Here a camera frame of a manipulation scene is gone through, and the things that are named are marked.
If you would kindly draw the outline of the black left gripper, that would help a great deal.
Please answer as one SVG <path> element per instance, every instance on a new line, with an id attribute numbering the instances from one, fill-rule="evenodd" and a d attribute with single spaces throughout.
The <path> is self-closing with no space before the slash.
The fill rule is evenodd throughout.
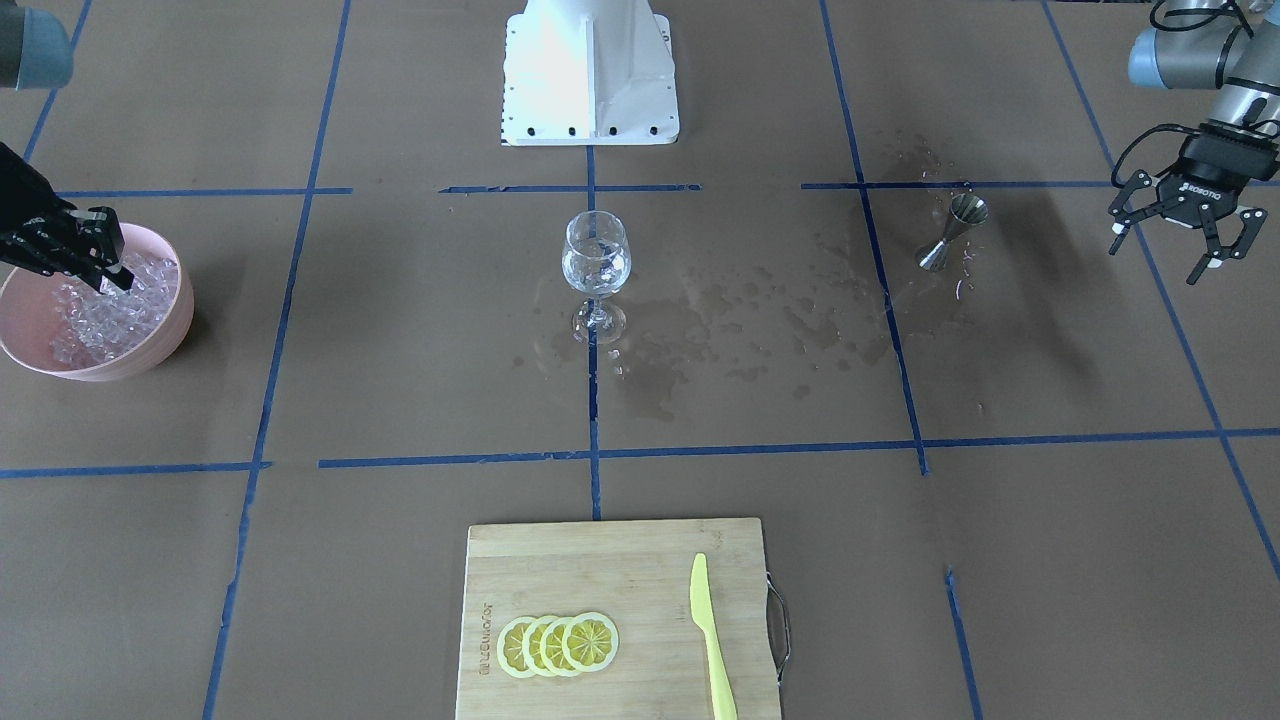
<path id="1" fill-rule="evenodd" d="M 1228 259 L 1240 260 L 1263 227 L 1263 210 L 1238 209 L 1240 193 L 1252 181 L 1268 181 L 1277 173 L 1277 142 L 1230 126 L 1203 123 L 1181 145 L 1178 159 L 1161 174 L 1155 200 L 1134 204 L 1135 196 L 1155 192 L 1155 178 L 1146 169 L 1133 172 L 1108 205 L 1114 240 L 1108 255 L 1117 254 L 1130 232 L 1142 222 L 1161 215 L 1192 229 L 1202 229 L 1204 254 L 1187 277 L 1194 286 L 1207 269 Z M 1222 245 L 1217 220 L 1235 211 L 1242 229 L 1234 242 Z"/>

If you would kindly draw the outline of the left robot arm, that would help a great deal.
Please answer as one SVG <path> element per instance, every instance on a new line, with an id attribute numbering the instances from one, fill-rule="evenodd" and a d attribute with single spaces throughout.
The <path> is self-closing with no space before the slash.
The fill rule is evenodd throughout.
<path id="1" fill-rule="evenodd" d="M 1148 22 L 1130 51 L 1130 82 L 1217 95 L 1197 127 L 1155 126 L 1114 163 L 1117 195 L 1108 205 L 1115 233 L 1108 254 L 1119 251 L 1130 229 L 1160 217 L 1203 234 L 1204 252 L 1187 277 L 1196 284 L 1206 270 L 1245 258 L 1268 217 L 1239 200 L 1251 182 L 1277 174 L 1277 8 L 1252 23 L 1236 1 L 1157 1 Z M 1158 173 L 1138 169 L 1123 179 L 1128 154 L 1157 133 L 1184 135 L 1178 158 Z"/>

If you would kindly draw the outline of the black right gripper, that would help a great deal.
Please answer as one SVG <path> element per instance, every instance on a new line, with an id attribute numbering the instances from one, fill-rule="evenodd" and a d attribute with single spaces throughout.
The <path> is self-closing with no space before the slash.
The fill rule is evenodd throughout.
<path id="1" fill-rule="evenodd" d="M 97 293 L 131 291 L 124 237 L 113 208 L 87 210 L 58 197 L 49 181 L 1 145 L 3 261 L 41 275 L 68 275 Z"/>

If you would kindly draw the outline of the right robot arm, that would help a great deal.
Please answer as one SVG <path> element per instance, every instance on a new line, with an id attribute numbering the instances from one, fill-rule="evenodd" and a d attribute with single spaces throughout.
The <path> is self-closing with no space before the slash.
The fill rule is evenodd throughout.
<path id="1" fill-rule="evenodd" d="M 1 8 L 4 88 L 61 88 L 74 70 L 70 38 L 51 13 L 14 1 Z M 78 209 L 58 196 L 23 156 L 1 146 L 1 256 L 38 275 L 67 275 L 102 293 L 129 291 L 133 273 L 122 255 L 124 237 L 114 209 Z"/>

